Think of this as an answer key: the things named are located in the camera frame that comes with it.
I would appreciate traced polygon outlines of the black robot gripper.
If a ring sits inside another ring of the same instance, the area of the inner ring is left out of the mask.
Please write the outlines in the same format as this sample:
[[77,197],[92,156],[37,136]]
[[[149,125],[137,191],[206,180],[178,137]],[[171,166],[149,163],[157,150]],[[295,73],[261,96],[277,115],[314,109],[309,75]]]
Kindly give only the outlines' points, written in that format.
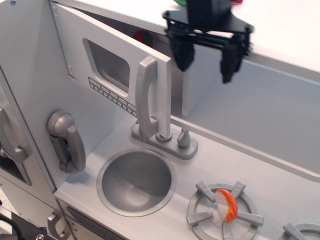
[[254,26],[232,13],[231,0],[187,0],[185,7],[167,10],[163,18],[170,49],[177,67],[185,72],[194,60],[194,44],[222,50],[222,83],[232,81],[243,55],[251,51]]

